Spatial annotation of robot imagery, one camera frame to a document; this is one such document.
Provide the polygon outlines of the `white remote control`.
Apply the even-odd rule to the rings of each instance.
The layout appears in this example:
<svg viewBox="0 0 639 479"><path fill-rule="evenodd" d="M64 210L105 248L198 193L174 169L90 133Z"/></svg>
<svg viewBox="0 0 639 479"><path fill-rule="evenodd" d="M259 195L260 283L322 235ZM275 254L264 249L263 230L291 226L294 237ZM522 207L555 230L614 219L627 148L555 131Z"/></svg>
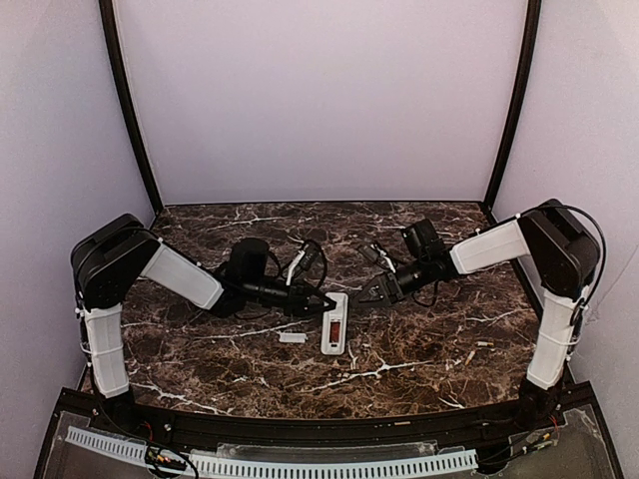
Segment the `white remote control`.
<svg viewBox="0 0 639 479"><path fill-rule="evenodd" d="M335 308L322 316L320 352L324 355L341 355L345 350L348 295L329 292L327 297L335 302Z"/></svg>

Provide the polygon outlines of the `white battery cover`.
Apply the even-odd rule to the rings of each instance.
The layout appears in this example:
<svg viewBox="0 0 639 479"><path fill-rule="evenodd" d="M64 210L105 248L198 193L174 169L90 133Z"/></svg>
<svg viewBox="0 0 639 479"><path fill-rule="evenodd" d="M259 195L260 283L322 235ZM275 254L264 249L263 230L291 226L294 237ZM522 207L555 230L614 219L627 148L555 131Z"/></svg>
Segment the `white battery cover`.
<svg viewBox="0 0 639 479"><path fill-rule="evenodd" d="M303 332L281 332L279 342L281 343L305 343L308 337Z"/></svg>

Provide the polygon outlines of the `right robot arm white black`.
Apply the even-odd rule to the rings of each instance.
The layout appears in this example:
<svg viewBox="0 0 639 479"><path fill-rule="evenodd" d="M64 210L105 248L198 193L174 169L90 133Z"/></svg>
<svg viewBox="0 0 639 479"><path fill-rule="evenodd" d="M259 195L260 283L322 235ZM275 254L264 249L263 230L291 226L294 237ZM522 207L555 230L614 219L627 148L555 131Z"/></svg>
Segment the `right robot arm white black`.
<svg viewBox="0 0 639 479"><path fill-rule="evenodd" d="M361 247L380 272L352 297L354 306L390 307L427 285L439 287L502 263L530 265L534 274L523 278L538 281L529 289L541 310L521 392L543 394L558 387L608 259L605 234L590 214L550 199L455 244L445 243L429 219L402 228L400 235L410 262L396 261L375 242Z"/></svg>

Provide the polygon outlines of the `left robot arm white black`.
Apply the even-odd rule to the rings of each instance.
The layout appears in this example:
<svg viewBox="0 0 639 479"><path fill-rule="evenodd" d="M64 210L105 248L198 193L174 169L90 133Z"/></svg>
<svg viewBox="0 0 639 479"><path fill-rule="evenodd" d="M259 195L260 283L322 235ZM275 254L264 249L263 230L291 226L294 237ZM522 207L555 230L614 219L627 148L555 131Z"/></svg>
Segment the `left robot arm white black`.
<svg viewBox="0 0 639 479"><path fill-rule="evenodd" d="M279 308L295 317L332 311L337 302L299 274L324 260L314 240L303 243L289 269L266 272L276 259L262 239L246 238L233 245L228 260L209 270L123 214L78 242L70 263L76 313L92 367L96 391L106 399L130 390L121 334L123 303L140 279L153 281L201 310L226 317L253 302Z"/></svg>

